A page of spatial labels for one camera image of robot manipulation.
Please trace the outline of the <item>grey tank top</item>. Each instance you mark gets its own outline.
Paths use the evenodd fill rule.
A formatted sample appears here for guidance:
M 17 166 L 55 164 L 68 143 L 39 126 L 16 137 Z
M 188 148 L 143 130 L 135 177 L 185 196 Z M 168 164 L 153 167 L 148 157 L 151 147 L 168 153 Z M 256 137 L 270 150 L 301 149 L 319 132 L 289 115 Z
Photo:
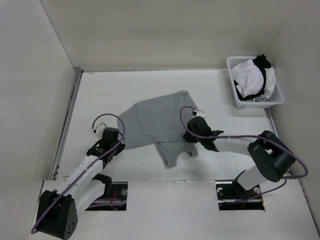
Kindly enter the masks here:
M 180 120 L 180 110 L 185 106 L 198 108 L 188 91 L 182 90 L 139 101 L 120 114 L 125 126 L 125 148 L 154 144 L 167 168 L 176 167 L 177 159 L 183 153 L 197 157 L 195 145 L 183 139 L 186 130 Z

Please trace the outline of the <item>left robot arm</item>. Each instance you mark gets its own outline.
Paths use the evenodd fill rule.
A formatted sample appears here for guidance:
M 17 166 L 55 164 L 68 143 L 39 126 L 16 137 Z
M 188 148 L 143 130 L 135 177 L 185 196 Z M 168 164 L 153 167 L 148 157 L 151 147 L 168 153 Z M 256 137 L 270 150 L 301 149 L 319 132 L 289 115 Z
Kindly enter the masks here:
M 112 195 L 112 180 L 101 171 L 125 148 L 124 135 L 107 127 L 102 137 L 86 153 L 79 167 L 58 188 L 45 190 L 39 199 L 32 234 L 38 232 L 68 240 L 82 212 L 98 198 Z

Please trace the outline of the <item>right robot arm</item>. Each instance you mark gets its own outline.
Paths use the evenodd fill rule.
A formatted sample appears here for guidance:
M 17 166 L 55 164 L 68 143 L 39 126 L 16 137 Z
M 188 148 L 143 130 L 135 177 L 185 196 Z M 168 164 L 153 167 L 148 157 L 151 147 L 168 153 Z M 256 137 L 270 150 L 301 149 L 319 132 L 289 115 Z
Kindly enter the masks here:
M 223 133 L 222 130 L 211 130 L 203 117 L 196 116 L 187 123 L 187 131 L 183 135 L 186 142 L 200 143 L 208 151 L 231 152 L 252 158 L 253 167 L 242 171 L 231 183 L 218 185 L 217 196 L 221 201 L 241 202 L 252 198 L 258 185 L 267 181 L 279 182 L 296 161 L 286 151 L 266 140 L 232 138 L 222 136 Z

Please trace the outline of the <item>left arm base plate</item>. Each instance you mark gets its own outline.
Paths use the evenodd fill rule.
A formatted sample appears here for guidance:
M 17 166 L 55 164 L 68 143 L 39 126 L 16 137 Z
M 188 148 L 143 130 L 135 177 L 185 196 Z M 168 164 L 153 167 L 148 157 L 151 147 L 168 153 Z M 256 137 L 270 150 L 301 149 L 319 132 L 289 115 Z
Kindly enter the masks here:
M 104 194 L 98 197 L 86 211 L 126 211 L 128 197 L 127 182 L 112 182 Z

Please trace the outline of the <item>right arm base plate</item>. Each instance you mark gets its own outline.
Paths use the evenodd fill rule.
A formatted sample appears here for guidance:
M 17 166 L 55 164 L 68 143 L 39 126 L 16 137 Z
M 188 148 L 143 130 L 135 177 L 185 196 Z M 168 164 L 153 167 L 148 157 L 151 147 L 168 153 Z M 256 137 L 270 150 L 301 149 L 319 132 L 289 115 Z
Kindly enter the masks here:
M 219 181 L 216 183 L 218 208 L 221 211 L 264 211 L 265 206 L 259 185 L 250 190 L 244 189 L 237 182 Z

